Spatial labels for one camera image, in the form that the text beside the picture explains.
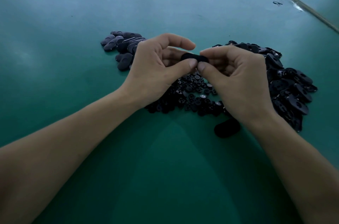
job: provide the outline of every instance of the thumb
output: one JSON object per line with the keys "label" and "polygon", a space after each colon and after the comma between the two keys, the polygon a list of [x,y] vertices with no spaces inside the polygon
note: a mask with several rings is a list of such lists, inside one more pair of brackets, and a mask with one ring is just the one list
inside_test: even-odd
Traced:
{"label": "thumb", "polygon": [[200,72],[201,76],[208,80],[212,85],[216,84],[226,77],[213,65],[206,62],[199,62],[197,69]]}
{"label": "thumb", "polygon": [[166,68],[167,74],[171,82],[173,83],[176,79],[188,74],[195,68],[198,64],[197,59],[189,58],[175,65]]}

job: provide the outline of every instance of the green fabric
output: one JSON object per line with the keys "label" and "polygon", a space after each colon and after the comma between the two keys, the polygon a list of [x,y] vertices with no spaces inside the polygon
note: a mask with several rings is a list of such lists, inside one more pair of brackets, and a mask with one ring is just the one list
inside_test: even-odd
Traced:
{"label": "green fabric", "polygon": [[[0,145],[117,89],[111,30],[177,33],[194,50],[229,40],[272,47],[319,91],[301,135],[339,166],[338,35],[281,0],[0,0]],[[40,223],[301,223],[269,160],[242,130],[213,133],[223,116],[141,109],[84,161]]]}

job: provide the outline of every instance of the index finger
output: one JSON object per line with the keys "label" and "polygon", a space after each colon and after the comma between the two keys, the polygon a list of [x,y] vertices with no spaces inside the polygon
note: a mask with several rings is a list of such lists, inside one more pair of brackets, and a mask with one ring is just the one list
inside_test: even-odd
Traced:
{"label": "index finger", "polygon": [[200,51],[200,55],[205,56],[208,59],[226,58],[230,62],[235,62],[237,58],[250,54],[253,53],[236,46],[215,46]]}
{"label": "index finger", "polygon": [[149,40],[159,43],[162,49],[165,49],[168,46],[180,47],[185,50],[193,50],[195,48],[195,44],[188,38],[172,33],[164,33]]}

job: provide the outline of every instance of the forearm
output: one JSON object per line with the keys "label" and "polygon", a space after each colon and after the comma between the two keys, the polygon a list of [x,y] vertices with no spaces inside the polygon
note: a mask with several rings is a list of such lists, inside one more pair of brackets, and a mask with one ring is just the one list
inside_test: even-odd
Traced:
{"label": "forearm", "polygon": [[0,223],[32,222],[90,152],[136,110],[117,90],[2,147]]}
{"label": "forearm", "polygon": [[280,116],[248,125],[270,158],[305,223],[339,219],[339,173]]}

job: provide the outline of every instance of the fingernail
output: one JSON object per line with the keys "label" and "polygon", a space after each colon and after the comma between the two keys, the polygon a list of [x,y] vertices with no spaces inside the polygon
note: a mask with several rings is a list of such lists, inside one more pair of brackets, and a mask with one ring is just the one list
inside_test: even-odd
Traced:
{"label": "fingernail", "polygon": [[204,62],[199,62],[198,63],[198,71],[202,73],[202,71],[205,69],[205,63]]}
{"label": "fingernail", "polygon": [[197,63],[198,63],[197,59],[191,58],[191,59],[189,60],[189,66],[190,66],[191,68],[197,66]]}

